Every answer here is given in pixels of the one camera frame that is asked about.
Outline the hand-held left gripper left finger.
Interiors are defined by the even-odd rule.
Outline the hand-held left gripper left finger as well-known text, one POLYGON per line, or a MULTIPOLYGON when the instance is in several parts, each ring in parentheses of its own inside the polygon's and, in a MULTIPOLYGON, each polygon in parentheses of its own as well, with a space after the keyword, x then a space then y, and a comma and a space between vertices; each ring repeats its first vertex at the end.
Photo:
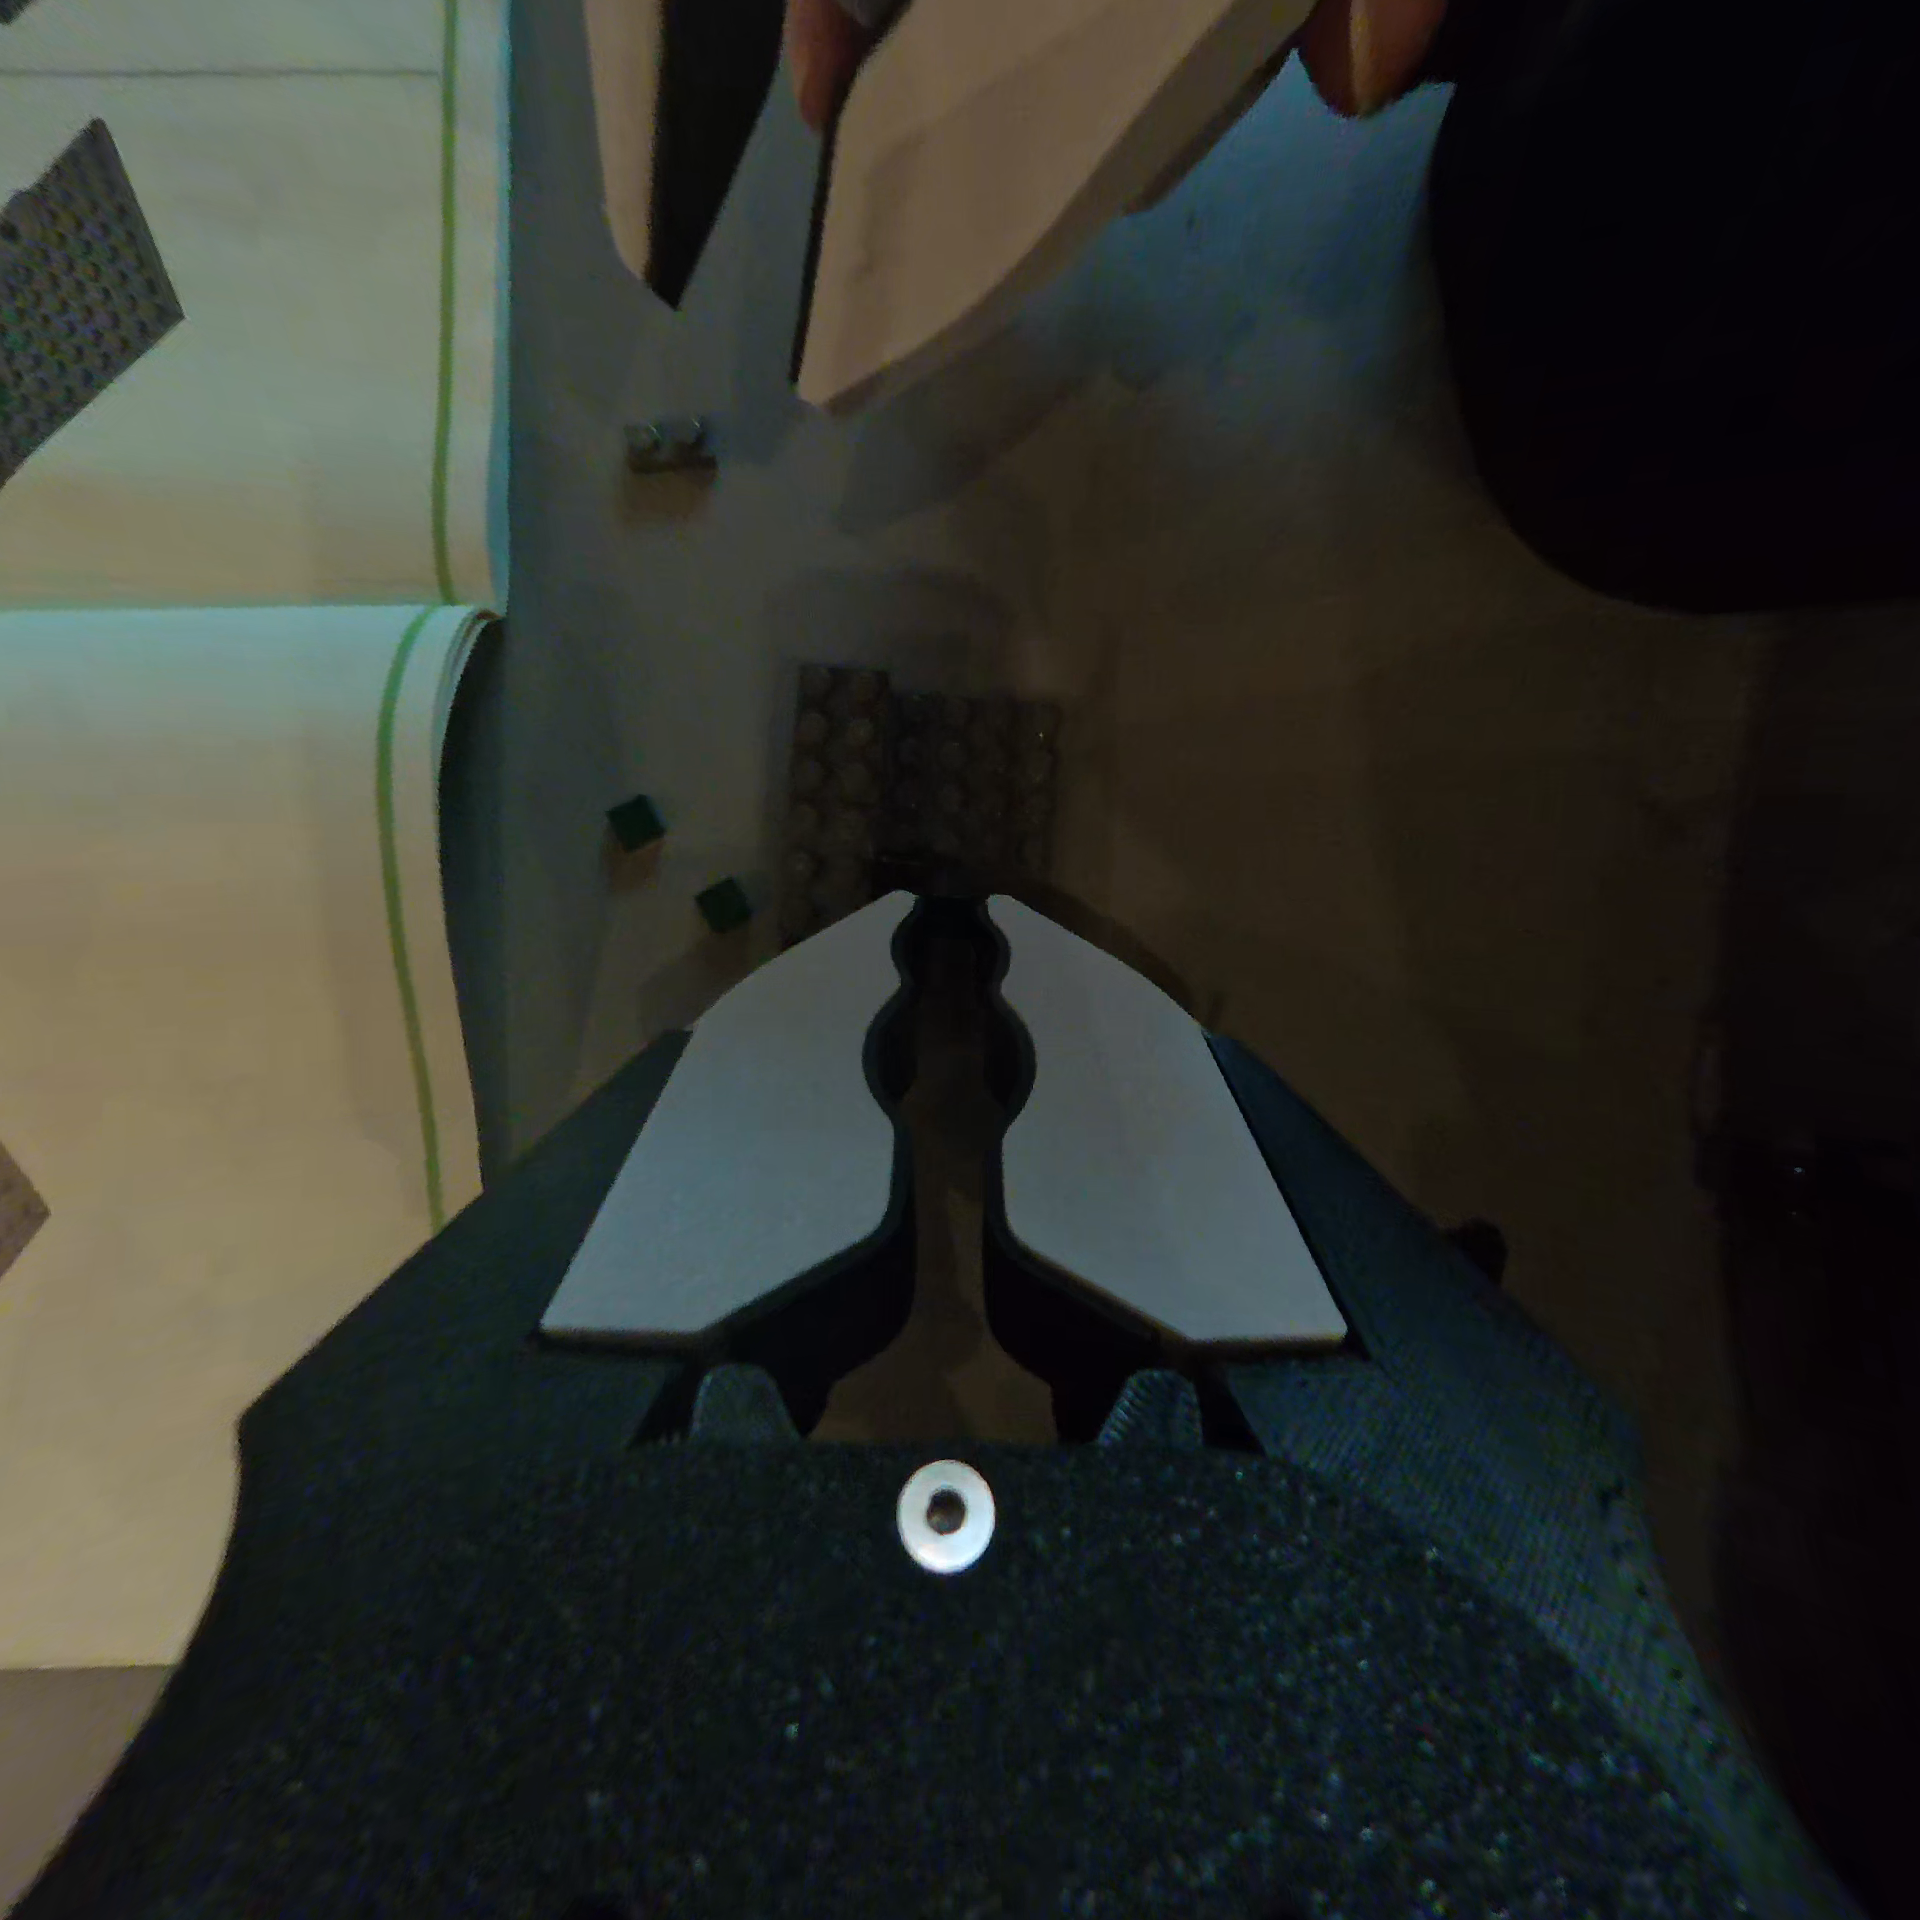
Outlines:
POLYGON ((868 903, 731 988, 687 1036, 549 1298, 539 1337, 738 1362, 795 1427, 915 1303, 909 973, 922 900, 868 903))

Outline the grey studded baseplate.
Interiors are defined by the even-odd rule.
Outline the grey studded baseplate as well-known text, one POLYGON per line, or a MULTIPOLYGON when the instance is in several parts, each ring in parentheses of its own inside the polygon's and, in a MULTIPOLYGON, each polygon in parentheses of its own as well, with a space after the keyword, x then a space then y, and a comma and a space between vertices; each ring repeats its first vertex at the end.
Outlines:
POLYGON ((1060 707, 1004 691, 891 691, 893 758, 871 900, 1049 884, 1060 707))

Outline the open instruction booklet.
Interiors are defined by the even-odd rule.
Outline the open instruction booklet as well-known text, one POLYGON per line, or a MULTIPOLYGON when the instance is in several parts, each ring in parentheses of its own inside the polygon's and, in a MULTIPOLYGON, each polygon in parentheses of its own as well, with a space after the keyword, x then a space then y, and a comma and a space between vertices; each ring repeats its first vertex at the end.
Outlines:
POLYGON ((507 4, 5 4, 3 1650, 175 1665, 243 1410, 480 1186, 507 4))

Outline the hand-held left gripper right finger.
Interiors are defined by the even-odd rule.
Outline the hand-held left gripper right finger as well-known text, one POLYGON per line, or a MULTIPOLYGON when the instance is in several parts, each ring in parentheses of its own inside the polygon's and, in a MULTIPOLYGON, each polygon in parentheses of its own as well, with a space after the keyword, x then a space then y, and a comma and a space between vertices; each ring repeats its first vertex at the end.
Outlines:
POLYGON ((987 1076, 984 1306, 1088 1443, 1163 1371, 1200 1410, 1236 1362, 1322 1358, 1352 1324, 1211 1036, 1147 975, 1016 895, 979 908, 987 1076))

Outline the person's right hand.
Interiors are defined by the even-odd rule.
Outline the person's right hand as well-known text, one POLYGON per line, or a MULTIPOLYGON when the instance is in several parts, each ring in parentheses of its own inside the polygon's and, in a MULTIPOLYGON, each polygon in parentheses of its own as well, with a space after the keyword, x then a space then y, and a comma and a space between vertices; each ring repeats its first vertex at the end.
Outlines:
MULTIPOLYGON (((900 10, 900 2, 785 4, 785 63, 809 133, 828 131, 900 10)), ((1316 2, 1295 44, 1316 95, 1345 117, 1368 117, 1417 83, 1451 10, 1451 2, 1316 2)))

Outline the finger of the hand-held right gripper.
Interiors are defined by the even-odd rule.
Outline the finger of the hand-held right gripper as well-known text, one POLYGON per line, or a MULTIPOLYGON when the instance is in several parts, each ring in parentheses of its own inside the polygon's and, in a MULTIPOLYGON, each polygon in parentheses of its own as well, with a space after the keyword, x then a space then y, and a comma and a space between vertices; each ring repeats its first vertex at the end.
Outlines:
POLYGON ((620 261, 680 309, 777 76, 781 2, 586 2, 620 261))
POLYGON ((850 414, 1163 194, 1285 63, 1300 2, 915 2, 823 143, 795 393, 850 414))

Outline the dark cloth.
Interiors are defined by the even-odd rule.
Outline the dark cloth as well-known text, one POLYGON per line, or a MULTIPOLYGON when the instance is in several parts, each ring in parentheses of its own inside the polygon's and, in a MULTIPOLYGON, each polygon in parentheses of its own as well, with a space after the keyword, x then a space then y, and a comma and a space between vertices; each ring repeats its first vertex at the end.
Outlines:
POLYGON ((1479 479, 1696 614, 1913 602, 1917 4, 1449 4, 1433 275, 1479 479))

